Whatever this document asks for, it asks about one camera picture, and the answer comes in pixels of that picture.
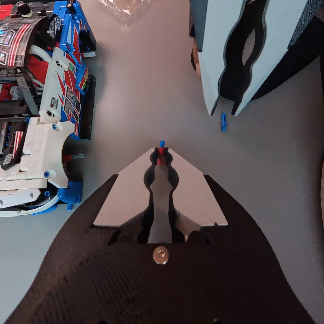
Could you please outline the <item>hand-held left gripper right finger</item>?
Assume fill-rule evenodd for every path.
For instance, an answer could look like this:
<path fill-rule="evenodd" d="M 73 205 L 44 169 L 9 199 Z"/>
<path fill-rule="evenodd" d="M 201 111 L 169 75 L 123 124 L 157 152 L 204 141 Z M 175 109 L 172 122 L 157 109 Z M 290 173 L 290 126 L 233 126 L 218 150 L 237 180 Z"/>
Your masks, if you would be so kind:
<path fill-rule="evenodd" d="M 228 226 L 202 171 L 170 148 L 165 149 L 168 168 L 168 218 L 172 239 L 185 239 L 194 231 L 214 225 Z"/>

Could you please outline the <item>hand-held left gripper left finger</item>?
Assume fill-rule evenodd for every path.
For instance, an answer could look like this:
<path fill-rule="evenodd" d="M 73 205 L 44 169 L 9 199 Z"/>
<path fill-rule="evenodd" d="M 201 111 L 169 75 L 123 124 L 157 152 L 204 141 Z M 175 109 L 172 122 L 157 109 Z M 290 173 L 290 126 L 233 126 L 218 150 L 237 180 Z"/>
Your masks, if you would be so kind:
<path fill-rule="evenodd" d="M 151 148 L 118 173 L 93 225 L 118 229 L 126 237 L 149 233 L 154 220 L 153 193 L 158 149 Z"/>

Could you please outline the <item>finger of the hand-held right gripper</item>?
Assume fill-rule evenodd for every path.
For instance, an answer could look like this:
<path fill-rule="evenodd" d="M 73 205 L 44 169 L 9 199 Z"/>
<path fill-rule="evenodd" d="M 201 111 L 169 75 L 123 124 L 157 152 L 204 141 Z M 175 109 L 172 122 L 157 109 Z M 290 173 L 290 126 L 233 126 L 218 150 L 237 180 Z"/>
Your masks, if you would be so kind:
<path fill-rule="evenodd" d="M 255 44 L 244 65 L 244 77 L 232 109 L 237 116 L 288 51 L 306 0 L 271 0 L 257 14 Z"/>
<path fill-rule="evenodd" d="M 208 0 L 207 3 L 201 50 L 201 82 L 209 115 L 213 115 L 217 107 L 220 83 L 226 68 L 227 43 L 241 19 L 246 2 L 246 0 Z"/>

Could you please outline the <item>brick-built race car model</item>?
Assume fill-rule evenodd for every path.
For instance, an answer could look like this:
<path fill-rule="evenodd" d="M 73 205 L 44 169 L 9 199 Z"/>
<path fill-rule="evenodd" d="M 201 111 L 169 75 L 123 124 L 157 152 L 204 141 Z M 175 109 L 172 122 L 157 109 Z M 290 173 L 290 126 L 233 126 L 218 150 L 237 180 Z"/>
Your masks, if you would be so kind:
<path fill-rule="evenodd" d="M 79 1 L 1 1 L 0 216 L 72 210 L 83 181 L 64 153 L 91 139 L 97 42 Z"/>

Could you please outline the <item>person's right hand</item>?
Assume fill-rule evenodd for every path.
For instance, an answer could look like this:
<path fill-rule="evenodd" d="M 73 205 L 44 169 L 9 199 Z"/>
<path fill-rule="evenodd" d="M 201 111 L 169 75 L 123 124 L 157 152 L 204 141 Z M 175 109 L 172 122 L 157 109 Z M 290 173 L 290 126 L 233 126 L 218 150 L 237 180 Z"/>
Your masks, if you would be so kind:
<path fill-rule="evenodd" d="M 198 46 L 196 37 L 193 37 L 193 47 L 191 53 L 191 64 L 193 69 L 196 71 L 196 74 L 199 78 L 201 78 L 201 71 L 200 71 L 200 63 L 199 63 L 199 55 L 198 55 Z"/>

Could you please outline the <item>black office chair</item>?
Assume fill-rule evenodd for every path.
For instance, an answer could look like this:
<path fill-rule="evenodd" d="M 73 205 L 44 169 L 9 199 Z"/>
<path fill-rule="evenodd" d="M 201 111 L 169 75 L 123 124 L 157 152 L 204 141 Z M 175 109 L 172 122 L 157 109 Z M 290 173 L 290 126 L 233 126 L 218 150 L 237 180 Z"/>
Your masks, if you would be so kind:
<path fill-rule="evenodd" d="M 324 23 L 314 16 L 301 36 L 270 73 L 252 100 L 273 91 L 314 61 L 324 50 Z"/>

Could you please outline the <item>clear plastic bag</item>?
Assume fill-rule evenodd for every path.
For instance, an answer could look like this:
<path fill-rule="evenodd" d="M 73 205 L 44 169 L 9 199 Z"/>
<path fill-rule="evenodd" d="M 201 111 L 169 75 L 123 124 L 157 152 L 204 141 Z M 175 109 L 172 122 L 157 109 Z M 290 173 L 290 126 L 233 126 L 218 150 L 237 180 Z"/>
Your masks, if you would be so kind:
<path fill-rule="evenodd" d="M 157 0 L 100 0 L 111 15 L 125 26 L 131 26 L 141 19 Z"/>

